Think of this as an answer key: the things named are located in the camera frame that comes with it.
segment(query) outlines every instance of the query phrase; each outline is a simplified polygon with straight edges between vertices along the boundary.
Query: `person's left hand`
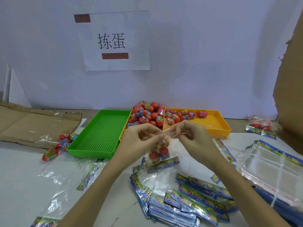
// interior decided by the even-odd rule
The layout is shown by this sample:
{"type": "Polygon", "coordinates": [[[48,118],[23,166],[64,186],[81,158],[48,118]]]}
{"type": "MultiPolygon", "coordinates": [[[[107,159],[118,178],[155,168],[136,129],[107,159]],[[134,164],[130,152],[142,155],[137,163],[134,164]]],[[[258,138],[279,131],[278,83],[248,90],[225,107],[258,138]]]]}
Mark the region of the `person's left hand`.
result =
{"type": "Polygon", "coordinates": [[[150,123],[130,126],[124,131],[123,139],[112,160],[125,169],[144,155],[148,149],[154,147],[157,142],[163,140],[164,136],[159,128],[150,123]],[[156,135],[145,141],[140,139],[149,134],[156,135]]]}

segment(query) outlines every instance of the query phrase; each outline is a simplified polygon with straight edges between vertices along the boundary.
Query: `person's right hand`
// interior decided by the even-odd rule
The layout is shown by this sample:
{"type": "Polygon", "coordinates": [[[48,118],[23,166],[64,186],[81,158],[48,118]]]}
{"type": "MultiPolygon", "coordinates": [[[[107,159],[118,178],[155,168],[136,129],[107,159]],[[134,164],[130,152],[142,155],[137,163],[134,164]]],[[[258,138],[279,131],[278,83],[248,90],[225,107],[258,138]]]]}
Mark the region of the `person's right hand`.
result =
{"type": "Polygon", "coordinates": [[[202,125],[184,120],[174,124],[170,128],[170,133],[172,138],[180,140],[191,157],[210,170],[213,169],[219,158],[223,157],[202,125]]]}

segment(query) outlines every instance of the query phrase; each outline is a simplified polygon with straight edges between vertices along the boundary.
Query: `green plastic tray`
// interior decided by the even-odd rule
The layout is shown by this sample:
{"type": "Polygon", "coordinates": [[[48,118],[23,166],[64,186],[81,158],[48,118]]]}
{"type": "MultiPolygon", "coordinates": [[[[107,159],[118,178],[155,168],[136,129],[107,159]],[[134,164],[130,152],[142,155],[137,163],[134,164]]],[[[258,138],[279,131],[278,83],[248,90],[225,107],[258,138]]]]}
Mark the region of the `green plastic tray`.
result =
{"type": "Polygon", "coordinates": [[[67,151],[74,157],[111,159],[131,111],[100,110],[67,151]]]}

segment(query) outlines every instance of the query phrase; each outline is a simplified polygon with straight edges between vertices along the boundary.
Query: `forearm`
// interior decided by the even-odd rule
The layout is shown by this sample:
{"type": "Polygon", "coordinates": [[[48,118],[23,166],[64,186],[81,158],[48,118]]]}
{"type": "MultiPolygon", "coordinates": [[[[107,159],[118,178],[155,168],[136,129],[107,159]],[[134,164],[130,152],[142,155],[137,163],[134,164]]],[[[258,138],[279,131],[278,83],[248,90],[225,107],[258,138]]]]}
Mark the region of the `forearm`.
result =
{"type": "Polygon", "coordinates": [[[216,163],[213,171],[226,186],[250,226],[289,226],[224,157],[216,163]]]}
{"type": "Polygon", "coordinates": [[[111,160],[99,177],[59,222],[58,227],[93,226],[112,184],[122,173],[123,168],[111,160]]]}

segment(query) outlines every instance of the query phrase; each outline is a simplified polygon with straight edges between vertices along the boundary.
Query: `chinese character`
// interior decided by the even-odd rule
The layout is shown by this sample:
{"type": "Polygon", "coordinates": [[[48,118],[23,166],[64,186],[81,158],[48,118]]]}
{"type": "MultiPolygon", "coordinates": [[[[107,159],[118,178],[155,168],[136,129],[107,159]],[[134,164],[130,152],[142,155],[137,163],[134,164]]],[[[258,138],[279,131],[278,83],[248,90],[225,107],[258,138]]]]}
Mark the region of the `chinese character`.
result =
{"type": "Polygon", "coordinates": [[[117,46],[117,47],[114,47],[114,48],[125,48],[123,46],[123,41],[122,41],[122,40],[125,39],[125,38],[122,38],[122,36],[124,35],[124,33],[122,33],[122,34],[118,33],[118,34],[112,34],[112,35],[114,35],[113,40],[116,39],[116,41],[114,41],[114,43],[115,43],[115,46],[117,46]]]}
{"type": "Polygon", "coordinates": [[[103,48],[105,48],[105,46],[107,46],[107,47],[106,47],[107,49],[108,49],[108,46],[112,47],[111,44],[109,44],[110,41],[108,42],[106,37],[109,37],[109,36],[107,36],[106,34],[104,34],[104,36],[101,37],[100,34],[99,34],[98,39],[100,40],[100,42],[98,42],[98,44],[100,44],[100,46],[101,46],[100,49],[102,49],[102,43],[104,43],[103,48]]]}

